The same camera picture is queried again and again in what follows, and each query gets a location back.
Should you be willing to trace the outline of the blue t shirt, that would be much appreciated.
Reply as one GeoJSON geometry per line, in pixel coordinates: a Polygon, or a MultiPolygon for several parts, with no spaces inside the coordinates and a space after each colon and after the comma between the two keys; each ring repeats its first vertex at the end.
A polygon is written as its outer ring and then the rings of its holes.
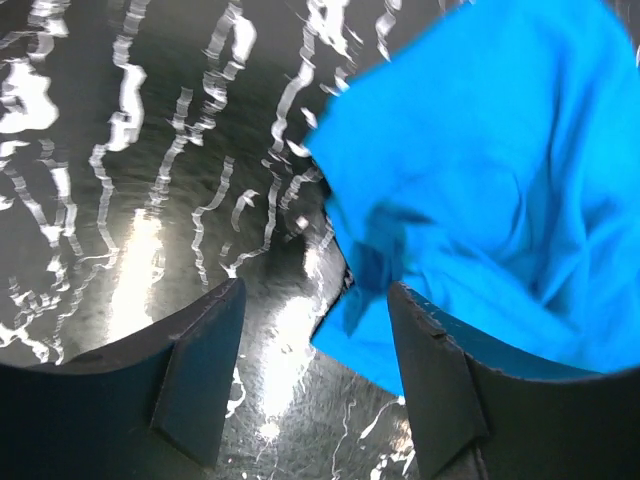
{"type": "Polygon", "coordinates": [[[539,357],[638,364],[639,71],[604,2],[462,6],[357,78],[307,146],[353,278],[316,349],[401,394],[401,281],[539,357]]]}

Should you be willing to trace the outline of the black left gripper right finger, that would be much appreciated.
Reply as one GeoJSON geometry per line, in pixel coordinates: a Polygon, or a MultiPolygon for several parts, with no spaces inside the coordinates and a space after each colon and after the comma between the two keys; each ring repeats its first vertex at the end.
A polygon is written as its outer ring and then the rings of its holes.
{"type": "Polygon", "coordinates": [[[396,283],[388,308],[424,479],[635,479],[639,372],[506,344],[396,283]]]}

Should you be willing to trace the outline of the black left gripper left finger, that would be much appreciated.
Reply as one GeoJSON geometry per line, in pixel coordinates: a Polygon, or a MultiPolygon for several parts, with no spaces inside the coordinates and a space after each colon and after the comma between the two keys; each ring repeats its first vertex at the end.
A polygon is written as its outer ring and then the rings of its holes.
{"type": "Polygon", "coordinates": [[[3,365],[2,477],[211,478],[245,305],[230,279],[62,365],[3,365]]]}

